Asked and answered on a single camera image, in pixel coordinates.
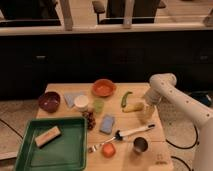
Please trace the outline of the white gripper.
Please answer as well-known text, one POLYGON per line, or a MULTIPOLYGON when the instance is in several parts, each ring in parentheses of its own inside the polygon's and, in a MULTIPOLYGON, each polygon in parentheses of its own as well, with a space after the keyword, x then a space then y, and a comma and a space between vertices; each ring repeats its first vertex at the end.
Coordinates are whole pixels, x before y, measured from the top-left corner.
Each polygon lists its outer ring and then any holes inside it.
POLYGON ((149 88, 144 94, 144 99, 149 105, 145 105, 143 110, 138 113, 139 120, 142 124, 147 123, 151 119, 155 111, 153 105, 158 105, 160 103, 162 95, 153 88, 149 88))

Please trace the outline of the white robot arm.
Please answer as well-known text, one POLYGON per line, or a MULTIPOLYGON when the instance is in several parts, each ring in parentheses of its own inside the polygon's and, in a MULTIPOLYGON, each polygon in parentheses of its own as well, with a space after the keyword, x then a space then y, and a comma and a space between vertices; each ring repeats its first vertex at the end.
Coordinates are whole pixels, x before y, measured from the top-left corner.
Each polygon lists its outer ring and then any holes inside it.
POLYGON ((213 171, 213 109, 177 89, 176 83, 173 73, 154 74, 144 99, 147 104, 156 105, 162 97, 166 98, 197 126, 200 135, 193 171, 213 171))

